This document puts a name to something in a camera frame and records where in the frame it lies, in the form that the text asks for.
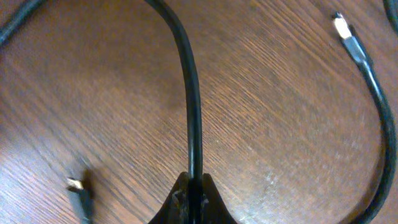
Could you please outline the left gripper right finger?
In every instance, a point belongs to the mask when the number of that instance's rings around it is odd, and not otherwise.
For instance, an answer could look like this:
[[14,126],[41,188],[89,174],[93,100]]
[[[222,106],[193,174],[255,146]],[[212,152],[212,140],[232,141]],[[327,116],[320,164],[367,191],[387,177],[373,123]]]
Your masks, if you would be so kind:
[[201,222],[204,224],[237,224],[226,208],[210,174],[203,174],[202,189]]

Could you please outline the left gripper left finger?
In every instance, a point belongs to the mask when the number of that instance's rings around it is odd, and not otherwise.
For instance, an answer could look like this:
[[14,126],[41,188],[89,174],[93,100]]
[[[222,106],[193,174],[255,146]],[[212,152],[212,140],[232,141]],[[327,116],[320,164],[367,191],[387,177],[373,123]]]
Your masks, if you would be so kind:
[[149,224],[187,224],[189,218],[188,202],[189,174],[182,172],[160,210]]

